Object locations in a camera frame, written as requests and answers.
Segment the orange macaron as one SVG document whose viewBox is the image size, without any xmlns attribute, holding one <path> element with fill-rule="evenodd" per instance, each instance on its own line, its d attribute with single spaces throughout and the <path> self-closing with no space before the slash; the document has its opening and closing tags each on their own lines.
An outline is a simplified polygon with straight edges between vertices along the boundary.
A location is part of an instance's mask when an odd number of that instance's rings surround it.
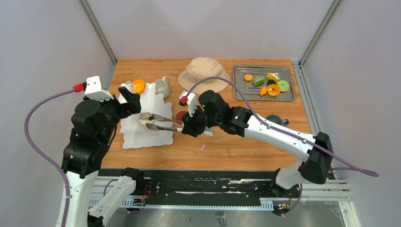
<svg viewBox="0 0 401 227">
<path fill-rule="evenodd" d="M 141 94 L 145 91 L 145 89 L 146 89 L 146 82 L 141 79 L 134 80 L 131 83 L 131 91 L 134 94 Z"/>
</svg>

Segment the white chocolate donut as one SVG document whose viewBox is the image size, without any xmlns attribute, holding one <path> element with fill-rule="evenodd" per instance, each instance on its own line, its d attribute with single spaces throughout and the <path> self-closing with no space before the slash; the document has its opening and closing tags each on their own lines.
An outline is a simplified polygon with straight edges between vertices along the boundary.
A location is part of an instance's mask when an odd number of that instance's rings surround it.
<svg viewBox="0 0 401 227">
<path fill-rule="evenodd" d="M 147 124 L 153 124 L 155 119 L 151 113 L 141 113 L 138 121 L 142 127 L 147 128 Z"/>
</svg>

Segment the metal food tongs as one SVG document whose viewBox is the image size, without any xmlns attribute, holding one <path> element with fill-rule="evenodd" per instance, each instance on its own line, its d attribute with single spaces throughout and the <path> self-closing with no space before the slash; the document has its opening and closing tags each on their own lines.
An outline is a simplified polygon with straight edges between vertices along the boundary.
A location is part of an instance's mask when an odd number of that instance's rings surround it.
<svg viewBox="0 0 401 227">
<path fill-rule="evenodd" d="M 186 115 L 182 118 L 182 121 L 166 118 L 155 113 L 153 113 L 153 117 L 155 119 L 155 122 L 153 124 L 147 124 L 147 128 L 145 129 L 153 131 L 175 131 L 194 138 L 200 135 L 215 135 L 213 129 L 211 129 L 207 125 L 206 120 L 202 117 L 200 119 L 197 119 L 195 115 L 193 115 L 193 117 L 190 117 L 188 113 L 186 113 Z"/>
</svg>

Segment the white tiered dessert stand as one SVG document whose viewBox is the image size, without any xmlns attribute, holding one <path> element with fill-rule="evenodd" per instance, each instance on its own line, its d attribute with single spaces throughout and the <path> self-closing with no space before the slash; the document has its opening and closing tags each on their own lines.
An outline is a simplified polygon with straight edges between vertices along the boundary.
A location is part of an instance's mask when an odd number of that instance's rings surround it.
<svg viewBox="0 0 401 227">
<path fill-rule="evenodd" d="M 171 118 L 172 104 L 164 101 L 162 94 L 155 94 L 155 83 L 147 83 L 147 88 L 140 94 L 142 113 L 159 114 Z M 133 114 L 122 119 L 120 133 L 123 134 L 123 149 L 148 148 L 171 145 L 173 133 L 171 131 L 152 131 L 139 122 L 140 114 Z"/>
</svg>

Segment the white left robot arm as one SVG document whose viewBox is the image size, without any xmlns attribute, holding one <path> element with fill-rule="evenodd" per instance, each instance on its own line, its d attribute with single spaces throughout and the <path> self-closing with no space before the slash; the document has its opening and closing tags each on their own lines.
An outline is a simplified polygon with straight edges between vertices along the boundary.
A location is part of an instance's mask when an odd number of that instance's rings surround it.
<svg viewBox="0 0 401 227">
<path fill-rule="evenodd" d="M 110 149 L 117 124 L 141 111 L 139 94 L 133 94 L 125 87 L 118 90 L 125 103 L 103 90 L 101 93 L 105 97 L 86 95 L 71 117 L 73 128 L 61 165 L 68 180 L 64 186 L 66 208 L 59 217 L 62 227 L 105 227 L 128 195 L 144 192 L 144 173 L 127 167 L 100 202 L 89 207 L 93 185 Z"/>
</svg>

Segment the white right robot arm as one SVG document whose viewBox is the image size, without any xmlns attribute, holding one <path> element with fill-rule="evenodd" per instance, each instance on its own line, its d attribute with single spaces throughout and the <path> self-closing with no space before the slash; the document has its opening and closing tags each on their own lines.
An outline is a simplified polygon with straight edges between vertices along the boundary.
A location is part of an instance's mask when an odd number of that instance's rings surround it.
<svg viewBox="0 0 401 227">
<path fill-rule="evenodd" d="M 182 92 L 179 104 L 187 106 L 182 117 L 183 134 L 197 137 L 213 135 L 213 127 L 231 135 L 249 137 L 274 145 L 298 158 L 286 168 L 275 171 L 270 182 L 270 191 L 282 197 L 296 184 L 309 181 L 325 184 L 331 167 L 332 146 L 327 134 L 304 134 L 271 122 L 244 107 L 230 107 L 220 94 L 208 90 L 199 98 L 195 94 Z"/>
</svg>

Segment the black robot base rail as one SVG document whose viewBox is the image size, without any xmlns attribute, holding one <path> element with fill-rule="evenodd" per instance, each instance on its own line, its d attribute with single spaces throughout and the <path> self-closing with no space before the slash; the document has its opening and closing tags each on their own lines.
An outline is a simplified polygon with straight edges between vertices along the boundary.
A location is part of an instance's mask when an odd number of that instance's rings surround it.
<svg viewBox="0 0 401 227">
<path fill-rule="evenodd" d="M 325 184 L 305 182 L 278 193 L 270 188 L 273 175 L 272 171 L 147 169 L 141 187 L 122 201 L 119 210 L 249 210 L 284 216 L 307 201 L 351 201 L 346 182 L 333 174 Z"/>
</svg>

